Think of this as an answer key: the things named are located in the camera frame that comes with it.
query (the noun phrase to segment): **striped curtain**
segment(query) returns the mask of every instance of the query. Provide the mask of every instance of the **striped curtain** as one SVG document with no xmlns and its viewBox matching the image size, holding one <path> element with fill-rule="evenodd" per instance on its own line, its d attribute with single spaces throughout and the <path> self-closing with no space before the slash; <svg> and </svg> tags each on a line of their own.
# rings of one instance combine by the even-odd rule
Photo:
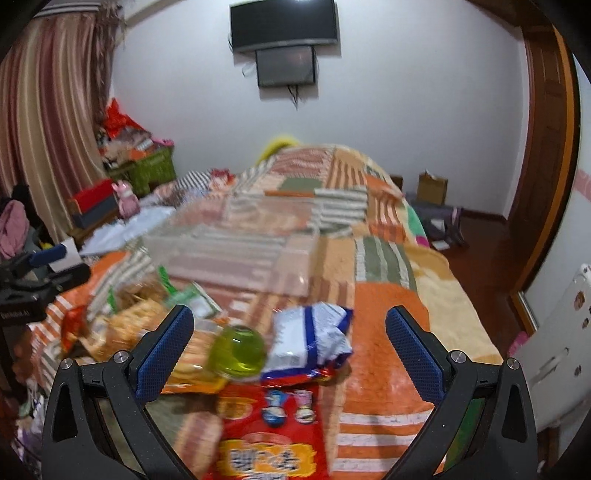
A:
<svg viewBox="0 0 591 480">
<path fill-rule="evenodd" d="M 66 200 L 105 174 L 95 141 L 109 90 L 117 10 L 32 20 L 0 65 L 0 194 L 28 184 L 59 241 Z"/>
</svg>

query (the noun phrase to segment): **stuffed toy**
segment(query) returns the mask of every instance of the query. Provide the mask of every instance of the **stuffed toy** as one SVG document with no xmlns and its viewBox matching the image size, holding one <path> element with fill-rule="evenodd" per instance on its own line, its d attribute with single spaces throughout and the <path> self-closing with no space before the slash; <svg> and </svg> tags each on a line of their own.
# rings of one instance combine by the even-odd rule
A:
<svg viewBox="0 0 591 480">
<path fill-rule="evenodd" d="M 119 199 L 119 215 L 123 220 L 139 213 L 139 200 L 127 181 L 118 180 L 113 190 Z"/>
</svg>

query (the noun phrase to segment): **green plastic basket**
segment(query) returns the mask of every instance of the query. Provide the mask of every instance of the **green plastic basket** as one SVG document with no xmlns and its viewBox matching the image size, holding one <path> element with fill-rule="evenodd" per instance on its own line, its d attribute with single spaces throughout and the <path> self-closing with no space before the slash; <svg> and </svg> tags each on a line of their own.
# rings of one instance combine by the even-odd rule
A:
<svg viewBox="0 0 591 480">
<path fill-rule="evenodd" d="M 177 178 L 171 148 L 161 148 L 142 160 L 126 163 L 109 172 L 113 181 L 128 181 L 138 197 L 150 194 L 158 185 Z"/>
</svg>

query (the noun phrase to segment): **metal screw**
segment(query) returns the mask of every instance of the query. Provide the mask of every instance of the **metal screw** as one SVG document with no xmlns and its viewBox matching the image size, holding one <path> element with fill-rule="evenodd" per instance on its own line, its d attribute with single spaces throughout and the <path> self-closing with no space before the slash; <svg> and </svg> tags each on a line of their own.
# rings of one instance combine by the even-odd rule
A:
<svg viewBox="0 0 591 480">
<path fill-rule="evenodd" d="M 71 358 L 66 358 L 61 361 L 60 368 L 62 370 L 68 370 L 72 365 L 74 365 L 74 360 L 72 360 Z"/>
<path fill-rule="evenodd" d="M 466 361 L 466 354 L 461 350 L 454 350 L 450 354 L 450 356 L 452 357 L 452 360 L 457 364 L 462 364 Z"/>
<path fill-rule="evenodd" d="M 129 353 L 125 350 L 119 350 L 116 354 L 113 355 L 113 360 L 115 360 L 116 364 L 122 364 L 127 361 L 129 358 Z"/>
<path fill-rule="evenodd" d="M 519 361 L 516 358 L 508 358 L 507 359 L 507 366 L 509 368 L 511 368 L 512 370 L 519 370 L 519 367 L 521 365 L 519 364 Z"/>
</svg>

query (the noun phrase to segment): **wall-mounted tv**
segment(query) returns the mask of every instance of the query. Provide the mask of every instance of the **wall-mounted tv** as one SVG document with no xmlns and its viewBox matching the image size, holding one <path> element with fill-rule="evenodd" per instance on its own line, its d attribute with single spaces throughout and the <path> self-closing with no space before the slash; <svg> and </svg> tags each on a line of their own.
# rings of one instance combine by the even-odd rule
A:
<svg viewBox="0 0 591 480">
<path fill-rule="evenodd" d="M 289 87 L 316 83 L 314 47 L 266 48 L 256 51 L 259 87 Z"/>
<path fill-rule="evenodd" d="M 230 7 L 235 52 L 338 42 L 335 0 L 259 0 Z"/>
</svg>

